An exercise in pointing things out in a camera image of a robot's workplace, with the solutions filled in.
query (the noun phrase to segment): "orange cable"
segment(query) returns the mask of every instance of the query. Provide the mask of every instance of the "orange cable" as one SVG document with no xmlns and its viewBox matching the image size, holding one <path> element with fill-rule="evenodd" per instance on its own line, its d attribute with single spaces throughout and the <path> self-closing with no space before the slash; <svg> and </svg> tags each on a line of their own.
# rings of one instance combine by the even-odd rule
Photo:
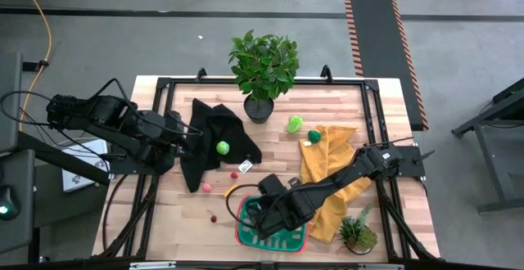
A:
<svg viewBox="0 0 524 270">
<path fill-rule="evenodd" d="M 47 22 L 46 16 L 43 14 L 43 11 L 40 8 L 40 5 L 38 4 L 38 1 L 33 0 L 33 3 L 36 6 L 36 8 L 38 9 L 38 12 L 40 12 L 40 15 L 42 16 L 42 19 L 43 19 L 43 23 L 46 25 L 46 29 L 47 29 L 47 39 L 48 39 L 49 42 L 48 42 L 48 45 L 47 45 L 46 56 L 43 58 L 45 61 L 47 61 L 47 59 L 49 58 L 49 54 L 51 54 L 51 46 L 52 46 L 51 29 L 49 28 L 49 24 Z M 34 77 L 33 82 L 31 83 L 31 86 L 29 87 L 30 91 L 33 91 L 34 85 L 36 84 L 36 82 L 40 78 L 40 75 L 42 75 L 42 72 L 43 72 L 44 68 L 45 68 L 45 65 L 40 65 L 40 69 L 38 70 L 38 73 Z M 25 97 L 24 105 L 22 106 L 22 110 L 24 110 L 24 111 L 25 111 L 25 108 L 27 107 L 27 104 L 29 102 L 29 97 L 30 97 L 29 94 L 27 94 L 27 96 Z M 20 119 L 21 120 L 24 119 L 24 113 L 23 112 L 22 112 L 22 115 L 20 116 Z M 20 131 L 23 131 L 22 123 L 20 123 Z"/>
</svg>

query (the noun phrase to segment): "metal stand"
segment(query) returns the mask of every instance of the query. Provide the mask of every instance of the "metal stand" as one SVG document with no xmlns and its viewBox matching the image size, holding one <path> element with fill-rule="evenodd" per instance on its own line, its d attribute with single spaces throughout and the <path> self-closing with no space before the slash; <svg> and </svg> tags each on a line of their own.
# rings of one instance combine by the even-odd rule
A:
<svg viewBox="0 0 524 270">
<path fill-rule="evenodd" d="M 72 155 L 56 149 L 47 143 L 39 141 L 26 133 L 18 131 L 18 141 L 16 151 L 34 150 L 37 159 L 43 160 L 56 167 L 66 169 L 84 178 L 98 182 L 104 186 L 109 186 L 108 173 L 91 164 L 77 159 Z"/>
<path fill-rule="evenodd" d="M 523 125 L 524 121 L 504 119 L 524 109 L 524 88 L 506 92 L 494 97 L 496 104 L 491 108 L 451 131 L 456 137 L 475 131 L 499 197 L 495 203 L 477 206 L 478 213 L 524 207 L 524 198 L 517 197 L 510 177 L 511 173 L 523 174 L 524 127 L 508 128 Z"/>
<path fill-rule="evenodd" d="M 33 239 L 27 249 L 27 262 L 38 263 L 40 261 L 40 228 L 33 228 Z"/>
</svg>

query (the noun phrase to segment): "small potted succulent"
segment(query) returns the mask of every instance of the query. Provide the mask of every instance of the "small potted succulent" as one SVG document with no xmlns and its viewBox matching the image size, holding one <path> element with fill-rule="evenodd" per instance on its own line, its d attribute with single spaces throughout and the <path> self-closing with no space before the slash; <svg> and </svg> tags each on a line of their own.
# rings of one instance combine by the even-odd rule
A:
<svg viewBox="0 0 524 270">
<path fill-rule="evenodd" d="M 252 29 L 244 38 L 233 38 L 229 56 L 229 63 L 237 59 L 231 67 L 237 76 L 235 83 L 243 94 L 249 94 L 244 110 L 253 122 L 265 123 L 273 112 L 273 100 L 286 94 L 295 82 L 299 68 L 296 42 L 272 34 L 253 38 Z"/>
<path fill-rule="evenodd" d="M 366 226 L 366 217 L 371 205 L 367 205 L 359 217 L 345 217 L 340 229 L 341 239 L 354 254 L 368 254 L 377 244 L 377 234 Z"/>
</svg>

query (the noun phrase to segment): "gray floor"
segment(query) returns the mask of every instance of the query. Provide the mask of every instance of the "gray floor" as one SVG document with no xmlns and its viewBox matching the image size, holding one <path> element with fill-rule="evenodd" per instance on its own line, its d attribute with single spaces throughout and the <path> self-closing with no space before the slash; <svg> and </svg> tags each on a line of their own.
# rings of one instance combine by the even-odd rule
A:
<svg viewBox="0 0 524 270">
<path fill-rule="evenodd" d="M 46 7 L 100 9 L 343 12 L 342 0 L 39 1 Z M 524 0 L 398 2 L 406 14 L 524 14 Z M 30 0 L 0 3 L 31 5 Z M 229 40 L 248 29 L 294 38 L 300 49 L 300 75 L 316 75 L 323 64 L 329 64 L 335 76 L 354 75 L 344 20 L 53 16 L 49 21 L 52 66 L 36 87 L 47 95 L 86 97 L 113 77 L 130 92 L 137 74 L 195 74 L 200 67 L 210 74 L 228 74 Z M 407 22 L 404 27 L 430 124 L 428 132 L 415 137 L 423 150 L 436 149 L 425 166 L 441 255 L 454 262 L 522 268 L 524 210 L 477 214 L 476 206 L 494 201 L 495 191 L 476 138 L 468 134 L 459 140 L 449 131 L 523 76 L 524 23 Z M 47 46 L 37 16 L 0 15 L 0 40 L 0 51 L 21 51 L 27 60 L 42 58 Z M 32 78 L 25 74 L 25 87 Z M 33 99 L 29 113 L 36 120 L 45 119 L 44 106 Z M 32 128 L 27 132 L 36 134 Z M 88 257 L 99 215 L 94 212 L 46 228 L 42 252 L 55 260 Z M 2 255 L 0 264 L 20 263 L 24 256 L 23 250 Z"/>
</svg>

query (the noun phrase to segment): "orange and black striped tape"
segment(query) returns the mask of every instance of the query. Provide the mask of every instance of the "orange and black striped tape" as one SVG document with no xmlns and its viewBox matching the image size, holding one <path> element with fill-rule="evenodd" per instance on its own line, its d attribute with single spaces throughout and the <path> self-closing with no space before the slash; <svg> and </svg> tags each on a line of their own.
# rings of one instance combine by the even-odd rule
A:
<svg viewBox="0 0 524 270">
<path fill-rule="evenodd" d="M 420 110 L 420 116 L 422 118 L 422 130 L 426 131 L 428 129 L 426 111 L 424 110 L 424 105 L 422 104 L 422 95 L 420 94 L 420 88 L 418 87 L 417 75 L 415 74 L 415 69 L 413 67 L 413 62 L 411 61 L 411 54 L 409 53 L 408 42 L 406 40 L 406 35 L 404 32 L 404 26 L 400 20 L 399 8 L 396 5 L 396 0 L 391 0 L 393 11 L 396 17 L 396 23 L 399 27 L 400 39 L 402 41 L 402 46 L 404 47 L 404 53 L 406 55 L 406 60 L 408 62 L 409 73 L 411 75 L 411 81 L 413 83 L 413 89 L 415 91 L 415 96 L 417 97 L 418 109 Z M 344 0 L 344 6 L 346 8 L 346 18 L 347 26 L 350 30 L 350 41 L 351 41 L 351 53 L 353 54 L 353 62 L 355 64 L 355 73 L 359 77 L 364 76 L 362 61 L 360 59 L 360 49 L 359 49 L 359 39 L 357 37 L 357 29 L 355 26 L 355 18 L 353 16 L 353 7 L 351 6 L 351 0 Z"/>
<path fill-rule="evenodd" d="M 355 18 L 353 17 L 353 8 L 351 0 L 344 0 L 346 7 L 347 27 L 350 30 L 351 52 L 353 54 L 353 63 L 355 64 L 355 73 L 359 77 L 364 76 L 362 71 L 362 61 L 360 60 L 359 39 L 357 38 L 357 29 L 355 27 Z"/>
<path fill-rule="evenodd" d="M 393 12 L 395 13 L 396 23 L 399 26 L 400 39 L 402 40 L 402 46 L 404 47 L 404 53 L 406 54 L 406 60 L 408 61 L 409 73 L 411 74 L 411 82 L 415 90 L 415 96 L 417 97 L 418 109 L 420 110 L 420 116 L 422 117 L 422 129 L 427 130 L 427 119 L 424 105 L 422 104 L 422 95 L 420 94 L 420 88 L 418 87 L 417 75 L 411 61 L 411 54 L 409 53 L 408 41 L 406 40 L 406 34 L 404 32 L 404 26 L 402 20 L 400 20 L 399 7 L 396 5 L 396 0 L 391 0 L 393 5 Z"/>
</svg>

